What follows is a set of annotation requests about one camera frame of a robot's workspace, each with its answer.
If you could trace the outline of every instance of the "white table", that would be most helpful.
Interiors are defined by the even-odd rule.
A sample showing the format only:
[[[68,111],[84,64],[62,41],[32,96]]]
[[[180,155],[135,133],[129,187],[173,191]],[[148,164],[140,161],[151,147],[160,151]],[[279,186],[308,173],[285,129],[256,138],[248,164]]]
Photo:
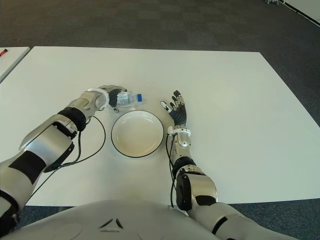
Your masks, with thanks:
[[[83,91],[109,84],[142,93],[139,109],[154,113],[165,129],[172,122],[159,102],[180,90],[191,154],[214,180],[219,201],[320,197],[320,128],[258,52],[34,47],[0,84],[0,159],[15,155],[29,131]],[[125,157],[110,137],[120,115],[105,110],[96,116],[107,130],[102,151],[55,173],[28,204],[77,206],[117,198],[169,204],[164,142],[147,157]],[[102,140],[93,119],[82,134],[82,156]],[[77,149],[67,161],[76,155]]]
[[[0,47],[0,52],[4,49],[7,49],[8,52],[0,57],[0,83],[30,50],[27,46]]]

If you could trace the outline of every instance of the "gray carpet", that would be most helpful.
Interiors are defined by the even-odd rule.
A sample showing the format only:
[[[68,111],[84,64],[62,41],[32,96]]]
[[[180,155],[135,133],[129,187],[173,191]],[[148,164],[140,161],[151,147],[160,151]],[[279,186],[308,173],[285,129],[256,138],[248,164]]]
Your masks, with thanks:
[[[320,125],[320,27],[263,0],[2,0],[0,46],[260,52]],[[320,200],[236,204],[259,224],[320,240]],[[27,207],[21,225],[58,211]]]

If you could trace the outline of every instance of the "red object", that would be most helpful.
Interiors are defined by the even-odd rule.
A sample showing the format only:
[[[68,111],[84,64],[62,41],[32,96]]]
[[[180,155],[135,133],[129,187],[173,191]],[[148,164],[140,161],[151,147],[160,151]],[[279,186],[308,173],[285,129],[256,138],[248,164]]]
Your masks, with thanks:
[[[0,52],[0,57],[2,57],[2,55],[4,55],[6,52],[8,52],[8,49],[4,49],[2,52]]]

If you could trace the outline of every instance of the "clear plastic bottle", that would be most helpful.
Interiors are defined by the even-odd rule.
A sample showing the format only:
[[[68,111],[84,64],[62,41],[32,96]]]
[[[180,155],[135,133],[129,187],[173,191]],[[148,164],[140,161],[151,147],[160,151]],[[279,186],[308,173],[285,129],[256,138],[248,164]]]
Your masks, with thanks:
[[[117,99],[117,107],[121,108],[129,108],[129,107],[136,107],[139,104],[143,103],[142,94],[133,94],[132,92],[122,91],[118,93]]]

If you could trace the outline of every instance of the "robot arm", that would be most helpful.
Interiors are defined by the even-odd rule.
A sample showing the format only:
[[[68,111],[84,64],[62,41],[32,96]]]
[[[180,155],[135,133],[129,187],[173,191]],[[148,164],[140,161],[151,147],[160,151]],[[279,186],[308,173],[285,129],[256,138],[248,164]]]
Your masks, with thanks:
[[[65,109],[31,131],[19,147],[20,152],[0,163],[0,236],[18,223],[43,172],[56,170],[74,149],[72,139],[85,129],[96,111],[110,105],[115,112],[121,86],[101,86],[85,91]]]
[[[170,161],[176,179],[176,204],[200,225],[222,240],[294,240],[258,225],[228,204],[218,202],[215,183],[193,161],[190,155],[190,135],[186,128],[184,100],[178,91],[170,106],[160,104],[174,121],[168,128],[172,136]]]

